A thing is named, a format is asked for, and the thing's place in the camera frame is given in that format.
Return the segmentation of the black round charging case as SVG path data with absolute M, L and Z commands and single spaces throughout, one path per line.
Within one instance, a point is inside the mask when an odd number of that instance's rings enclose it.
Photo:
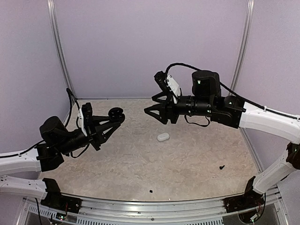
M 108 116 L 110 117 L 110 121 L 123 123 L 125 120 L 125 114 L 123 113 L 123 109 L 119 107 L 114 107 L 109 110 Z

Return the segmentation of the white earbud charging case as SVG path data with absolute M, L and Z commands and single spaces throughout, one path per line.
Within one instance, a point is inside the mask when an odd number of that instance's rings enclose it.
M 164 141 L 168 140 L 169 138 L 170 138 L 170 135 L 168 133 L 162 133 L 157 136 L 157 140 L 159 142 L 164 142 Z

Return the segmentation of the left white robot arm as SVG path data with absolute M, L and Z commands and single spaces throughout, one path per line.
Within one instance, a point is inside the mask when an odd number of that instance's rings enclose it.
M 41 203 L 49 202 L 53 207 L 62 208 L 66 199 L 57 181 L 43 178 L 30 180 L 13 177 L 13 173 L 48 172 L 64 163 L 65 156 L 73 156 L 74 151 L 89 146 L 95 150 L 105 143 L 121 126 L 125 115 L 84 116 L 81 128 L 67 130 L 61 120 L 52 116 L 40 127 L 42 141 L 27 150 L 0 156 L 0 192 L 23 197 L 36 198 Z

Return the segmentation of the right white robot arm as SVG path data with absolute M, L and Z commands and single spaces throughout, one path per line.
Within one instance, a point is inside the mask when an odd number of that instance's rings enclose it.
M 156 104 L 144 111 L 163 124 L 175 124 L 180 115 L 204 116 L 210 122 L 232 128 L 254 129 L 289 141 L 279 159 L 248 181 L 240 197 L 242 207 L 250 208 L 271 186 L 300 168 L 299 116 L 256 105 L 237 94 L 223 97 L 216 72 L 193 72 L 191 96 L 182 95 L 174 78 L 162 71 L 156 73 L 154 78 L 162 91 L 152 97 Z

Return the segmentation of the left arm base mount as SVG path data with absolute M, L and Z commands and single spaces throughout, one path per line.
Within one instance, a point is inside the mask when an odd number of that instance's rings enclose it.
M 82 199 L 66 195 L 47 195 L 40 203 L 49 208 L 78 214 Z

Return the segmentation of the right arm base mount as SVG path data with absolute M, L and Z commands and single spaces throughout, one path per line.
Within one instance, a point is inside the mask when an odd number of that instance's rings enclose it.
M 262 195 L 259 196 L 244 196 L 237 195 L 234 197 L 228 197 L 223 200 L 227 213 L 241 211 L 264 205 L 265 200 Z

